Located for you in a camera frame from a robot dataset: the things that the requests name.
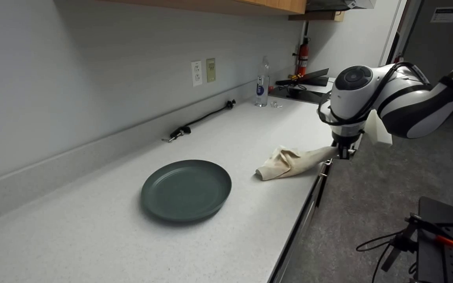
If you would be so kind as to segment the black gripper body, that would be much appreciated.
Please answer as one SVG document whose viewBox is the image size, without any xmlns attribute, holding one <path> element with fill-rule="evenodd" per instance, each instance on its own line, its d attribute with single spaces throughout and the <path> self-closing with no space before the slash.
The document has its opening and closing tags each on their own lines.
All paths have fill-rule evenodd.
<svg viewBox="0 0 453 283">
<path fill-rule="evenodd" d="M 332 139 L 334 139 L 332 147 L 337 150 L 337 156 L 340 159 L 350 159 L 359 152 L 364 133 L 359 133 L 354 137 L 342 137 L 339 134 L 332 134 Z"/>
</svg>

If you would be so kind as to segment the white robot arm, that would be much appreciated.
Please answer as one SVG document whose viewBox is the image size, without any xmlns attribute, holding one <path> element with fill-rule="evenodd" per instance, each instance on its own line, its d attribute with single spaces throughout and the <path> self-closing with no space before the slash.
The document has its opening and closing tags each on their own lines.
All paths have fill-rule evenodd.
<svg viewBox="0 0 453 283">
<path fill-rule="evenodd" d="M 367 134 L 372 114 L 389 136 L 419 139 L 433 134 L 453 114 L 453 70 L 436 86 L 408 62 L 343 70 L 329 103 L 318 109 L 320 120 L 332 130 L 339 158 L 353 156 L 353 145 Z"/>
</svg>

